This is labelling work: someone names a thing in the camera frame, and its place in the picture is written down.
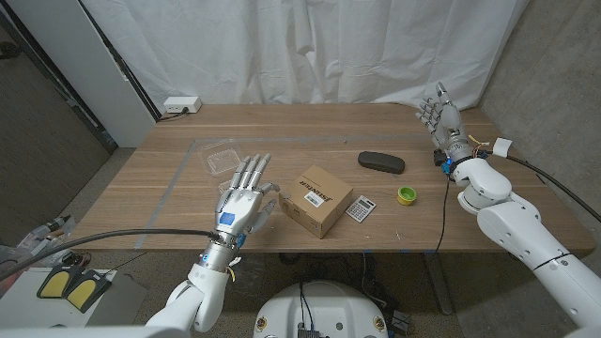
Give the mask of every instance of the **cardboard box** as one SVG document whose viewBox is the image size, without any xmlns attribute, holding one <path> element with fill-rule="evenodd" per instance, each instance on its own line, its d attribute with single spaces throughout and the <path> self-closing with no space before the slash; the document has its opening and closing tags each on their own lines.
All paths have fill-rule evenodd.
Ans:
<svg viewBox="0 0 601 338">
<path fill-rule="evenodd" d="M 315 236 L 323 238 L 352 202 L 353 188 L 314 165 L 280 192 L 280 207 Z"/>
</svg>

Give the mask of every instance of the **yellow foot pedal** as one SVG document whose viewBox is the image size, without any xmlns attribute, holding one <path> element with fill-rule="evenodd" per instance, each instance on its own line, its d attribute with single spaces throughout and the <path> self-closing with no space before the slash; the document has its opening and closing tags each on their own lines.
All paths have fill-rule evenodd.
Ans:
<svg viewBox="0 0 601 338">
<path fill-rule="evenodd" d="M 95 270 L 88 270 L 67 292 L 67 300 L 84 314 L 102 296 L 111 282 Z"/>
<path fill-rule="evenodd" d="M 67 290 L 82 276 L 84 268 L 78 266 L 54 267 L 38 290 L 38 298 L 60 299 L 67 295 Z"/>
</svg>

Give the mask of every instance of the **yellow wire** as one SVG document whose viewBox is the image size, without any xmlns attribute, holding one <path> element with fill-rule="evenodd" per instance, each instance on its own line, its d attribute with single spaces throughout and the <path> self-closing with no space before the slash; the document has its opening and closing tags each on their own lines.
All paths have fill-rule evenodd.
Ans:
<svg viewBox="0 0 601 338">
<path fill-rule="evenodd" d="M 234 271 L 232 270 L 232 268 L 227 267 L 227 269 L 229 270 L 229 273 L 232 275 L 232 282 L 236 281 L 236 274 L 234 274 Z"/>
<path fill-rule="evenodd" d="M 477 143 L 478 145 L 481 144 L 480 141 L 476 140 L 473 136 L 471 136 L 471 135 L 468 135 L 468 136 L 473 142 Z"/>
<path fill-rule="evenodd" d="M 475 139 L 475 137 L 473 137 L 473 136 L 471 136 L 471 135 L 468 135 L 468 137 L 469 137 L 469 138 L 470 138 L 470 139 L 471 139 L 473 142 L 477 143 L 477 144 L 478 144 L 478 145 L 480 145 L 480 146 L 488 146 L 488 145 L 490 145 L 490 142 L 480 142 L 480 141 L 476 140 L 476 139 Z"/>
</svg>

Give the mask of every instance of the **white backdrop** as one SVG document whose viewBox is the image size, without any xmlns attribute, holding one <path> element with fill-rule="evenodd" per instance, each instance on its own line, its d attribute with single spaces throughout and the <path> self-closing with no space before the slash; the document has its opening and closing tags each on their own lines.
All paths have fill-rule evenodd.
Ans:
<svg viewBox="0 0 601 338">
<path fill-rule="evenodd" d="M 84 0 L 160 111 L 482 95 L 527 0 Z"/>
</svg>

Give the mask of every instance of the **robotic arm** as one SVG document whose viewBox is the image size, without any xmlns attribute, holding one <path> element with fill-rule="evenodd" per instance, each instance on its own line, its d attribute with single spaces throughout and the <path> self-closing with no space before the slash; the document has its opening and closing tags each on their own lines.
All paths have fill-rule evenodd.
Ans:
<svg viewBox="0 0 601 338">
<path fill-rule="evenodd" d="M 536 207 L 512 192 L 509 180 L 472 154 L 461 117 L 441 83 L 438 101 L 424 99 L 416 116 L 450 159 L 449 176 L 460 187 L 457 196 L 478 226 L 494 242 L 519 258 L 580 327 L 601 323 L 601 279 L 573 256 L 541 223 Z"/>
<path fill-rule="evenodd" d="M 257 188 L 270 158 L 267 154 L 261 160 L 256 154 L 252 160 L 247 156 L 240 163 L 215 208 L 215 230 L 220 239 L 208 244 L 188 280 L 175 288 L 165 308 L 148 320 L 147 327 L 187 331 L 194 324 L 195 330 L 206 332 L 215 324 L 223 308 L 229 263 L 244 244 L 246 232 L 260 230 L 276 203 L 272 199 L 258 211 L 265 194 L 280 190 L 274 183 Z"/>
</svg>

